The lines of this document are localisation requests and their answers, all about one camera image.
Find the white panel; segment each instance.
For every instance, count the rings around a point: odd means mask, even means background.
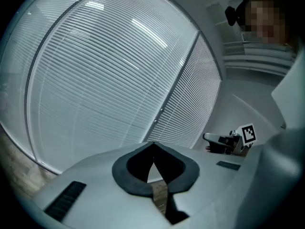
[[[29,155],[33,153],[28,142],[24,116],[24,94],[29,68],[48,29],[76,1],[35,0],[16,24],[1,59],[0,121],[14,142]]]
[[[215,62],[200,36],[148,140],[192,148],[213,110],[220,82]]]
[[[142,141],[197,29],[168,0],[83,0],[49,34],[28,92],[33,148],[62,172]]]

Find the wooden floor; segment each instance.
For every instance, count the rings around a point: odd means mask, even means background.
[[[0,127],[0,165],[6,174],[11,188],[24,198],[32,198],[44,185],[48,184],[55,174],[37,165],[23,154],[7,137]],[[153,202],[165,214],[167,185],[164,181],[151,183]]]

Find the dark hair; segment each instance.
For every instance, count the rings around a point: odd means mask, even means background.
[[[237,22],[240,27],[245,26],[245,10],[249,1],[250,0],[243,0],[236,10],[231,6],[227,7],[225,15],[229,25],[233,26],[235,22]]]

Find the white horizontal blinds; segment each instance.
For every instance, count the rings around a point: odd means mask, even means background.
[[[48,29],[76,1],[35,0],[11,32],[0,62],[0,122],[18,146],[29,155],[33,153],[24,118],[24,94],[29,68]]]
[[[168,0],[83,0],[34,64],[28,121],[51,169],[142,141],[196,28]]]
[[[192,148],[210,117],[220,82],[213,57],[200,35],[148,140]]]

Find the black grille vent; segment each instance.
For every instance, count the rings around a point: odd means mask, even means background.
[[[55,220],[62,221],[85,187],[86,184],[82,182],[71,182],[44,212]]]

